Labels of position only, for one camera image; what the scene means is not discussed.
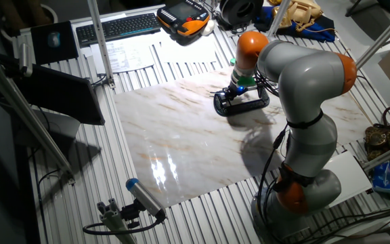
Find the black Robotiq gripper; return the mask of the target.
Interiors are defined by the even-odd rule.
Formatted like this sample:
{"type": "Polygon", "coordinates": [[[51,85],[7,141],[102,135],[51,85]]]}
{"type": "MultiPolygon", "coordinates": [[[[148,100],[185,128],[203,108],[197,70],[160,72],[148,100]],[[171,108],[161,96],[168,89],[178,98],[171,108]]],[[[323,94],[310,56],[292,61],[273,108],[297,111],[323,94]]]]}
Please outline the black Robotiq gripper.
{"type": "Polygon", "coordinates": [[[238,103],[240,101],[240,95],[248,91],[248,88],[245,86],[239,86],[231,83],[227,89],[226,94],[223,95],[224,102],[238,103]]]}

